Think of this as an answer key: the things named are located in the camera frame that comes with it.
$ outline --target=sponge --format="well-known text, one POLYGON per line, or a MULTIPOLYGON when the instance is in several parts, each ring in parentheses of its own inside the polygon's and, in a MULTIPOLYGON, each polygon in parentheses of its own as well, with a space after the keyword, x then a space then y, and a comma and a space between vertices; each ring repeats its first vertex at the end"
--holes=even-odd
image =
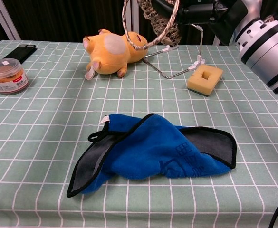
POLYGON ((223 70, 201 64, 187 80, 187 88, 199 94, 209 96, 221 79, 223 70))

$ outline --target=green checkered tablecloth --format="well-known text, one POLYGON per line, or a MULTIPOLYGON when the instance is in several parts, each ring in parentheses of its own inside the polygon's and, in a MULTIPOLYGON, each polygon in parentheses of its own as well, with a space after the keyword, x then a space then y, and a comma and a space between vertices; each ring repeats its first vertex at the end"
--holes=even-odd
MULTIPOLYGON (((224 70, 204 97, 187 89, 190 73, 168 80, 143 62, 129 65, 123 79, 85 80, 89 56, 80 43, 1 41, 0 58, 20 43, 38 50, 23 63, 29 87, 0 95, 0 227, 268 227, 278 205, 278 97, 235 47, 203 46, 206 64, 224 70), (236 169, 206 178, 116 176, 93 194, 67 198, 87 137, 113 113, 157 113, 174 125, 230 132, 236 169)), ((171 75, 197 54, 197 46, 180 46, 150 61, 171 75)))

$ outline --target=white rope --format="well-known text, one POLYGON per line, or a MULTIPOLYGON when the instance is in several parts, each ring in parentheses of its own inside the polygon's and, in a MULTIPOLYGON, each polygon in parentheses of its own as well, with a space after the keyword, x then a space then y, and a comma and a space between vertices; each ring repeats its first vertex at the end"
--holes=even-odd
POLYGON ((154 45, 158 44, 159 42, 161 42, 162 39, 164 38, 164 36, 166 36, 166 34, 169 32, 169 29, 173 26, 173 23, 175 21, 176 15, 177 15, 180 0, 176 0, 171 18, 169 19, 164 31, 156 39, 154 39, 152 42, 149 42, 148 44, 145 44, 143 46, 135 45, 131 41, 131 39, 129 37, 129 34, 128 34, 126 19, 125 19, 126 18, 126 7, 127 7, 127 4, 128 4, 128 1, 129 0, 124 0, 123 10, 122 10, 122 23, 123 23, 124 31, 125 31, 125 34, 126 34, 126 38, 127 38, 128 42, 131 44, 131 46, 133 46, 133 48, 135 50, 146 50, 146 49, 150 48, 151 46, 154 46, 154 45))

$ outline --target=orange plush toy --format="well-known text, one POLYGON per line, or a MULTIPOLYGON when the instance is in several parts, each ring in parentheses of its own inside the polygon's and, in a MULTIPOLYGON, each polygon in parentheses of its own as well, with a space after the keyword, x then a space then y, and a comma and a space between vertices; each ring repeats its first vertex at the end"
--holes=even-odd
MULTIPOLYGON (((147 40, 135 32, 129 32, 130 39, 138 46, 147 44, 147 40)), ((127 65, 137 62, 147 55, 148 50, 135 50, 127 41, 126 35, 119 36, 106 29, 99 34, 83 38, 83 46, 90 55, 90 63, 86 66, 87 80, 94 77, 95 72, 109 75, 117 72, 118 77, 127 73, 127 65)))

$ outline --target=blue towel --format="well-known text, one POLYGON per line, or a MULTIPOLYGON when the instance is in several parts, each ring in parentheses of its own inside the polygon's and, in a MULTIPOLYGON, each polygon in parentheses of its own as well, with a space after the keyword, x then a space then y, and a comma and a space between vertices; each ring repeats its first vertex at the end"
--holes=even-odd
POLYGON ((115 175, 144 179, 225 174, 236 167, 236 141, 228 132, 174 126, 157 114, 109 115, 88 137, 90 147, 74 167, 67 197, 98 190, 115 175))

